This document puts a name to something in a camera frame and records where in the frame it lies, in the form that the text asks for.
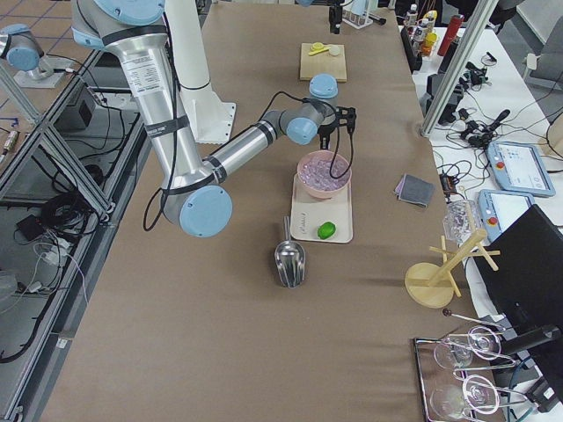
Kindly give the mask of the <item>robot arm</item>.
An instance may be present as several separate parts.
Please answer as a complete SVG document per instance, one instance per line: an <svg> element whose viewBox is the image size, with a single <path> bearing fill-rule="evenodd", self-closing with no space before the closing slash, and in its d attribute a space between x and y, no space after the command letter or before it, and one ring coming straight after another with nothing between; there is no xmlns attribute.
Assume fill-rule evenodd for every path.
<svg viewBox="0 0 563 422"><path fill-rule="evenodd" d="M305 145L341 127L355 130L355 109L338 105L336 79L320 74L296 108L268 109L231 135L235 106L212 89L192 1L75 1L71 8L75 42L118 58L164 173L159 213L191 236L226 227L232 201L224 180L278 138Z"/></svg>

